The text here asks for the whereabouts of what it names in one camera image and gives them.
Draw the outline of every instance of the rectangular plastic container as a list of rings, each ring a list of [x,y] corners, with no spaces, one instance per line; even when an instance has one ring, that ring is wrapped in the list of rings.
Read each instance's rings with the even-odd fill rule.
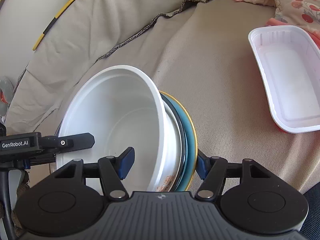
[[[275,123],[289,133],[320,130],[320,50],[292,25],[249,33]]]

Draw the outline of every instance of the dark blue fabric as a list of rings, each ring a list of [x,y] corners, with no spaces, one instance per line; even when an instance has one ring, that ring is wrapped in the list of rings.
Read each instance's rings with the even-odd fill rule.
[[[310,240],[320,239],[320,182],[308,190],[304,196],[309,203],[309,213],[300,233]]]

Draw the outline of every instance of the white bowl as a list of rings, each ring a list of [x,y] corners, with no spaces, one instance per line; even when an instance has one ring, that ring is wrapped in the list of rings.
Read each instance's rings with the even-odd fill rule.
[[[174,117],[174,114],[170,107],[163,102],[168,123],[168,150],[166,157],[166,165],[164,166],[164,174],[171,174],[166,177],[164,184],[159,186],[156,191],[169,191],[177,178],[179,166],[181,165],[181,134],[178,126],[178,122]]]
[[[145,73],[125,65],[107,68],[79,90],[59,131],[59,137],[89,132],[95,144],[57,155],[57,168],[74,158],[93,163],[107,155],[119,156],[130,146],[135,162],[122,181],[124,187],[129,194],[159,190],[175,174],[171,162],[179,160],[171,157],[179,154],[177,150],[168,149],[172,130],[167,118],[159,91]],[[87,185],[102,193],[99,179],[87,179]]]
[[[320,51],[303,29],[268,26],[249,33],[271,116],[289,133],[320,130]]]

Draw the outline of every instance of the pink floral cloth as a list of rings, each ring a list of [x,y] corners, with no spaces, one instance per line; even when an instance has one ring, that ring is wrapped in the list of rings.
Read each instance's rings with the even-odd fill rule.
[[[320,0],[235,0],[276,7],[267,25],[296,25],[307,31],[320,47]]]

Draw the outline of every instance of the orange object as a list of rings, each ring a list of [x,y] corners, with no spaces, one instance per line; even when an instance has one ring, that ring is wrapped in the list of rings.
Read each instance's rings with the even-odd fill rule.
[[[288,133],[288,132],[286,132],[285,130],[282,130],[276,123],[275,123],[275,126],[277,127],[277,129],[278,129],[280,132]]]
[[[1,91],[1,101],[4,102],[4,103],[6,103],[6,104],[8,103],[7,101],[5,101],[5,98],[4,98],[4,95],[3,95],[3,92],[2,92],[2,91]]]

